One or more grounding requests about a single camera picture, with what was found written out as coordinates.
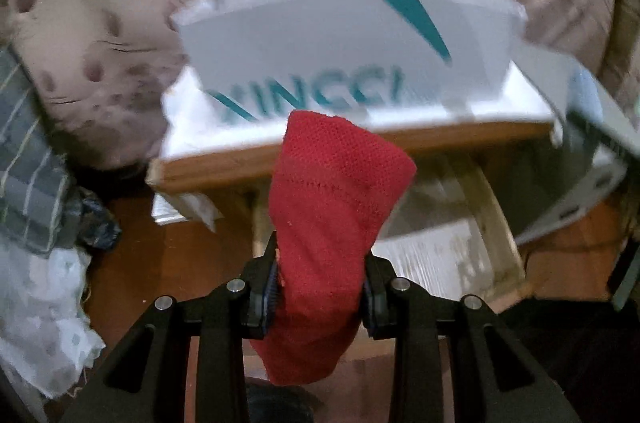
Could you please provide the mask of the wooden nightstand drawer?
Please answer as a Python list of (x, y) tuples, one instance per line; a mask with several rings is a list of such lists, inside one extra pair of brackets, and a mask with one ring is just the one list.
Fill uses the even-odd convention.
[(474, 294), (496, 313), (532, 295), (494, 191), (465, 154), (418, 163), (372, 253), (431, 295), (457, 301)]

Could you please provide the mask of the red underwear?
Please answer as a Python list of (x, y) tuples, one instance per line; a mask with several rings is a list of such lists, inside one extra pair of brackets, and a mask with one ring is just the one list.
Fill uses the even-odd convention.
[(364, 259), (412, 183), (384, 170), (364, 175), (354, 163), (329, 173), (273, 174), (269, 217), (277, 236), (280, 295), (273, 325), (253, 344), (279, 386), (328, 377), (360, 326)]

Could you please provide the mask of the white leaf-print bedsheet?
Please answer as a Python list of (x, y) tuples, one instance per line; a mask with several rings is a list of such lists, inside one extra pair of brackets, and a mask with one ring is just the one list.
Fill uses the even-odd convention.
[(105, 348), (81, 305), (90, 256), (36, 255), (1, 240), (1, 359), (49, 399), (67, 393)]

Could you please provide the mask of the dark slipper foot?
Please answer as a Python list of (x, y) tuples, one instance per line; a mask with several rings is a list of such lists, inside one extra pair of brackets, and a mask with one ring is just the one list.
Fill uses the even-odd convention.
[(248, 413), (252, 423), (314, 423), (324, 403), (299, 386), (278, 386), (266, 380), (246, 379)]

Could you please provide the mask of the dark blue printed bag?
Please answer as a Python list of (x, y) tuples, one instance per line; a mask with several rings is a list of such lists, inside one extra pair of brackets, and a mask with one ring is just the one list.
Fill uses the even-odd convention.
[(80, 188), (80, 222), (76, 243), (91, 256), (114, 250), (122, 236), (117, 219), (91, 191)]

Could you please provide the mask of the cardboard box beside nightstand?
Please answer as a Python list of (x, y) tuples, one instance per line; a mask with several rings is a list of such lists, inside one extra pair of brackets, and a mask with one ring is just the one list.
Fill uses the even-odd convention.
[(157, 192), (153, 199), (151, 215), (160, 226), (197, 221), (203, 223), (210, 231), (215, 230), (217, 219), (222, 217), (212, 200), (201, 192), (180, 195)]

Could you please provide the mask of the brown wooden nightstand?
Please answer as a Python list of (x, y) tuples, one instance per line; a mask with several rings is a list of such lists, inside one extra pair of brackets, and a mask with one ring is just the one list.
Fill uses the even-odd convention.
[(408, 174), (414, 170), (409, 158), (415, 154), (521, 142), (549, 135), (552, 125), (551, 120), (463, 121), (371, 134), (346, 120), (297, 112), (280, 142), (156, 159), (146, 182), (160, 194), (179, 195), (241, 186), (284, 170), (324, 176), (329, 169), (344, 169), (348, 163), (354, 163), (364, 175), (384, 170)]

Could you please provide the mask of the grey plaid cloth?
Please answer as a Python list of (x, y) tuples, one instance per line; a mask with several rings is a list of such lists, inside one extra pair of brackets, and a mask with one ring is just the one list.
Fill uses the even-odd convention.
[(35, 86), (12, 48), (1, 50), (1, 233), (36, 254), (73, 247), (70, 175), (50, 145)]

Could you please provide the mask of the white XINCCI shoe box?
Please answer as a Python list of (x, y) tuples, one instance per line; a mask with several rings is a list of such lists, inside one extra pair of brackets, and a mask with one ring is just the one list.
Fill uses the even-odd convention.
[(222, 123), (498, 96), (515, 0), (191, 0), (172, 16)]

